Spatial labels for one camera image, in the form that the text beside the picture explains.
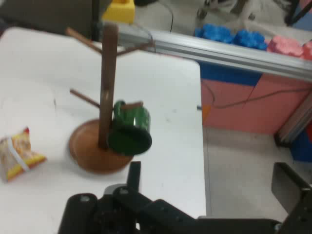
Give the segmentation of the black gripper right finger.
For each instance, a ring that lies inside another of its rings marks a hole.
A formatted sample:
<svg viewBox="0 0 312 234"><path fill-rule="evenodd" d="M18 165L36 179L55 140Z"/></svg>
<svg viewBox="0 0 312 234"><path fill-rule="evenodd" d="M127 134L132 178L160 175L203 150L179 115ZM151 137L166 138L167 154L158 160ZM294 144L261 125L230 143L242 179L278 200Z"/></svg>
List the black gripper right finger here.
<svg viewBox="0 0 312 234"><path fill-rule="evenodd" d="M271 191L288 214L276 225L276 233L310 234L312 187L287 163L277 162L273 166Z"/></svg>

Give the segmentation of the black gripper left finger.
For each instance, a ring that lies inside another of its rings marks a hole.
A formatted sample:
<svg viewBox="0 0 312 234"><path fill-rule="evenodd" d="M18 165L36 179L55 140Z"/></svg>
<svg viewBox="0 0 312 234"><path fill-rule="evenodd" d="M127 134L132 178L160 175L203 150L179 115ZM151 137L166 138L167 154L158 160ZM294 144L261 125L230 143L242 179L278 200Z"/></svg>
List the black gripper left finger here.
<svg viewBox="0 0 312 234"><path fill-rule="evenodd" d="M125 185L97 198L77 194L67 201L60 234L195 234L196 220L168 202L138 191L141 163L131 162Z"/></svg>

